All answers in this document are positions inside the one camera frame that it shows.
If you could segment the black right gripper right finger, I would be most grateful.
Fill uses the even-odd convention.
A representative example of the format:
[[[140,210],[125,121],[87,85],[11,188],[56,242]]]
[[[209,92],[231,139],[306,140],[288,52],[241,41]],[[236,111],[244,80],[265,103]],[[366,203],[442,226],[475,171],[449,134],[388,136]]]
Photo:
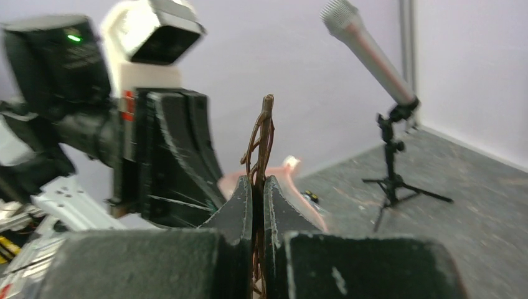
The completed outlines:
[[[468,297],[453,257],[433,239],[321,232],[274,176],[263,200],[268,298]]]

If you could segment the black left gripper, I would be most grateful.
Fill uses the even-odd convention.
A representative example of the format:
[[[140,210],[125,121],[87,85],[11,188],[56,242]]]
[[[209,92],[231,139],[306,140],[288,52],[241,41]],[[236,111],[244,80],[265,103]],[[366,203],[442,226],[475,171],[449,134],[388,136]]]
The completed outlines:
[[[184,88],[125,90],[54,123],[60,140],[113,170],[111,215],[197,227],[226,202],[209,130],[208,97]]]

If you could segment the clear pink zip top bag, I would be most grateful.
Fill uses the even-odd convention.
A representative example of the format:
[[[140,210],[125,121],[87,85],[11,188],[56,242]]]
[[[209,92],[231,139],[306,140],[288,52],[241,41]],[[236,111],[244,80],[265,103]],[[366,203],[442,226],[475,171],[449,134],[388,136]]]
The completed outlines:
[[[314,224],[318,229],[327,232],[328,226],[321,212],[320,207],[301,194],[294,183],[294,177],[301,167],[301,160],[289,155],[285,158],[281,166],[269,167],[266,169],[267,176],[275,176],[280,185],[282,194],[285,199],[297,210],[298,214],[303,215],[308,221]],[[245,174],[245,171],[237,171],[232,174],[224,175],[217,183],[223,196],[229,200],[237,185],[239,176]]]

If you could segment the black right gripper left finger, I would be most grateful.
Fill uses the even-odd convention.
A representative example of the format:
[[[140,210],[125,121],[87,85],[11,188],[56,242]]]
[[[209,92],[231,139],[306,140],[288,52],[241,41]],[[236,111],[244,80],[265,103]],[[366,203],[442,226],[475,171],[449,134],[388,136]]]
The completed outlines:
[[[37,298],[250,298],[252,191],[198,229],[88,230],[67,234]]]

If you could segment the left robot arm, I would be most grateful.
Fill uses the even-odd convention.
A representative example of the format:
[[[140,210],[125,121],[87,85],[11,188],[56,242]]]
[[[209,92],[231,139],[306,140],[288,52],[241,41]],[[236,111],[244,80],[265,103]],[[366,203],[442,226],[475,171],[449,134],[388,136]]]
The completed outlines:
[[[118,19],[99,46],[79,14],[3,28],[21,101],[2,102],[33,157],[1,190],[47,214],[2,298],[218,298],[225,203],[206,95],[170,66],[205,33],[191,13]]]

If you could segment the brown twig nut bunch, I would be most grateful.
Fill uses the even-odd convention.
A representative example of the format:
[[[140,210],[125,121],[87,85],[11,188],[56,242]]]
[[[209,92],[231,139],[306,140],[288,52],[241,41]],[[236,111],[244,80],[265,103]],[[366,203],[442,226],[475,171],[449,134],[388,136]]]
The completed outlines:
[[[272,94],[263,97],[262,110],[255,121],[247,151],[240,160],[252,187],[252,288],[259,298],[266,298],[263,190],[275,132],[272,119],[274,100]]]

